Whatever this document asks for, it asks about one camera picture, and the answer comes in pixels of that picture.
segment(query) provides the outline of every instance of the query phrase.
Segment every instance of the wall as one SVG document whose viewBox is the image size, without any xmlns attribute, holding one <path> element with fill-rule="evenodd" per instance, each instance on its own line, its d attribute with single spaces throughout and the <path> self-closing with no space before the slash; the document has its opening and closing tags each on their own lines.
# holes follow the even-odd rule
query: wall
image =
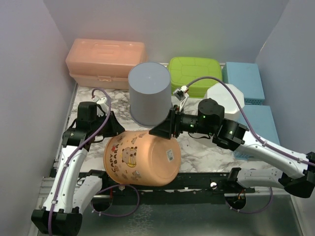
<svg viewBox="0 0 315 236">
<path fill-rule="evenodd" d="M 0 235 L 27 235 L 74 82 L 68 52 L 42 0 L 0 1 Z"/>
<path fill-rule="evenodd" d="M 256 59 L 281 145 L 303 153 L 315 151 L 314 12 L 315 1 L 291 0 Z M 304 235 L 315 235 L 315 192 L 293 202 Z"/>
<path fill-rule="evenodd" d="M 70 47 L 78 37 L 142 41 L 149 59 L 254 62 L 288 0 L 44 0 Z"/>
</svg>

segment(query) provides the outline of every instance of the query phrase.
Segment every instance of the white label sticker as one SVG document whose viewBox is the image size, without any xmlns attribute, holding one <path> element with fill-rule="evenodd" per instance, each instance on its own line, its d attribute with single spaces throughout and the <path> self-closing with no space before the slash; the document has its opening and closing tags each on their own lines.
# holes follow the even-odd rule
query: white label sticker
<svg viewBox="0 0 315 236">
<path fill-rule="evenodd" d="M 173 155 L 172 149 L 168 150 L 168 151 L 166 152 L 166 154 L 167 154 L 167 158 L 168 158 L 168 161 L 169 161 L 169 162 L 171 162 L 172 160 L 174 160 L 174 155 Z"/>
</svg>

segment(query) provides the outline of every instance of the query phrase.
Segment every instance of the marble tabletop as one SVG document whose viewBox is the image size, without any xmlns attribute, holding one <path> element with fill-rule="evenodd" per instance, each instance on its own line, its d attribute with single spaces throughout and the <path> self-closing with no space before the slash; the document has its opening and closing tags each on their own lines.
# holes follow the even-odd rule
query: marble tabletop
<svg viewBox="0 0 315 236">
<path fill-rule="evenodd" d="M 83 101 L 91 101 L 93 88 L 78 87 L 71 111 L 69 124 L 77 117 L 78 104 Z M 106 89 L 108 95 L 112 98 L 112 111 L 114 111 L 118 122 L 125 130 L 146 130 L 147 128 L 136 124 L 129 113 L 129 92 L 127 90 Z M 96 95 L 103 97 L 102 92 L 96 91 Z M 189 98 L 185 105 L 185 113 L 193 114 L 198 102 L 201 99 Z M 178 101 L 172 97 L 173 104 Z M 85 159 L 81 172 L 88 172 L 91 169 L 105 170 L 103 164 L 103 154 L 106 143 L 110 138 L 103 142 L 92 144 L 87 158 Z M 236 160 L 233 153 L 220 147 L 206 147 L 189 137 L 186 132 L 178 137 L 181 147 L 182 164 L 180 172 L 229 172 L 233 167 L 246 169 L 267 169 L 270 167 L 261 161 Z"/>
</svg>

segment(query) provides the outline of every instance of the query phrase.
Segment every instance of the blue box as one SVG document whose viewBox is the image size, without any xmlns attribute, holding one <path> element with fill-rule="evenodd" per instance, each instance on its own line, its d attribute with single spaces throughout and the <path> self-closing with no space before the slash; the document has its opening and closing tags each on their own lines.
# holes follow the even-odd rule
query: blue box
<svg viewBox="0 0 315 236">
<path fill-rule="evenodd" d="M 271 109 L 269 106 L 245 105 L 244 112 L 256 134 L 277 145 L 280 145 L 274 118 L 272 116 Z M 237 122 L 248 127 L 242 114 L 241 117 L 237 120 Z M 240 153 L 238 151 L 234 151 L 233 154 L 236 159 L 256 160 L 255 157 Z"/>
<path fill-rule="evenodd" d="M 265 100 L 258 65 L 227 62 L 222 69 L 223 82 L 232 84 L 244 94 L 245 104 L 262 105 Z"/>
</svg>

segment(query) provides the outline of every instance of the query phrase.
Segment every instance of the green lid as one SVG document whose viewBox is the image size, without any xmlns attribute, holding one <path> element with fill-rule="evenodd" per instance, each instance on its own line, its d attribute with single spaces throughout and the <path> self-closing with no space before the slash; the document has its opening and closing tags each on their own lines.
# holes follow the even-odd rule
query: green lid
<svg viewBox="0 0 315 236">
<path fill-rule="evenodd" d="M 221 66 L 218 61 L 208 58 L 173 58 L 168 66 L 171 74 L 172 92 L 202 76 L 213 76 L 222 80 Z M 190 97 L 204 97 L 208 88 L 217 81 L 211 79 L 200 80 L 189 87 Z"/>
</svg>

